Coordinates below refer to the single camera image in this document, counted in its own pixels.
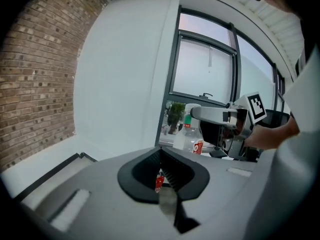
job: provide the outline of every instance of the window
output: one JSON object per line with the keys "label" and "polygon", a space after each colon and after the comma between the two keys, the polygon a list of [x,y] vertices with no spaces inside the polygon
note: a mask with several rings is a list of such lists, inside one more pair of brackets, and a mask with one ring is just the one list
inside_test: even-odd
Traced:
{"label": "window", "polygon": [[224,108],[237,97],[259,92],[266,109],[290,112],[276,65],[237,32],[245,37],[232,23],[189,9],[179,13],[156,145],[173,145],[187,103]]}
{"label": "window", "polygon": [[207,19],[181,13],[179,29],[198,33],[230,46],[228,30]]}
{"label": "window", "polygon": [[247,41],[237,36],[241,55],[240,97],[259,92],[266,109],[274,109],[275,84],[271,64]]}
{"label": "window", "polygon": [[193,96],[208,93],[210,100],[230,101],[232,57],[208,44],[182,39],[173,91]]}
{"label": "window", "polygon": [[241,36],[237,36],[241,58],[246,57],[252,64],[255,65],[257,69],[264,73],[265,77],[273,83],[272,66],[270,63],[262,56],[262,54],[244,40]]}
{"label": "window", "polygon": [[[157,133],[159,144],[173,145],[183,127],[185,104],[224,108],[233,99],[237,52],[230,33],[234,37],[229,29],[211,20],[180,14]],[[207,152],[214,147],[209,143],[204,146]]]}

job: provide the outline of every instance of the sticker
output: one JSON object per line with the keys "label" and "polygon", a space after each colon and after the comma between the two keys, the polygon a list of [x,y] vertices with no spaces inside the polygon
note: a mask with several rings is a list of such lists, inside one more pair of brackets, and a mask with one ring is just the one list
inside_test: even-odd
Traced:
{"label": "sticker", "polygon": [[191,127],[191,115],[188,114],[184,117],[183,126],[187,128]]}
{"label": "sticker", "polygon": [[254,94],[246,97],[249,103],[249,112],[252,122],[255,124],[267,116],[260,95]]}
{"label": "sticker", "polygon": [[201,155],[203,146],[204,146],[204,140],[203,139],[199,139],[198,141],[196,141],[194,143],[194,145],[193,145],[193,153]]}

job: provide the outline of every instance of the human arm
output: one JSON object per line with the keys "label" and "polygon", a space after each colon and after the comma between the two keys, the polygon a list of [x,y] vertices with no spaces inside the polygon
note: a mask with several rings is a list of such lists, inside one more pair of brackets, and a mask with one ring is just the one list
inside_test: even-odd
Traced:
{"label": "human arm", "polygon": [[272,129],[256,125],[252,134],[244,141],[244,146],[263,150],[276,149],[284,140],[297,135],[299,132],[296,120],[290,116],[285,125],[277,128]]}

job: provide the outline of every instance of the plastic bottle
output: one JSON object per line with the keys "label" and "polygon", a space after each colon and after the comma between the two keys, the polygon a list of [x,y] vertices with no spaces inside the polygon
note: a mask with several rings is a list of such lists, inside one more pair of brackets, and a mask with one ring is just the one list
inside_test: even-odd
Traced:
{"label": "plastic bottle", "polygon": [[200,121],[190,115],[190,110],[194,107],[201,106],[192,103],[185,105],[183,128],[175,136],[173,147],[201,155],[204,138],[200,132]]}

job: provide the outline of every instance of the window handle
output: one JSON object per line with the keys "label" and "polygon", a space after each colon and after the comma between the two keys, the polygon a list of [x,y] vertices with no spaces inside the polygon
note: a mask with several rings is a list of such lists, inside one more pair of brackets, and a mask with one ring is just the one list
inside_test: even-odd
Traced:
{"label": "window handle", "polygon": [[206,96],[206,95],[210,95],[211,97],[213,97],[213,95],[212,94],[210,94],[210,93],[204,93],[203,95],[199,95],[199,97],[202,97],[202,98],[206,98],[206,99],[208,99],[208,97]]}

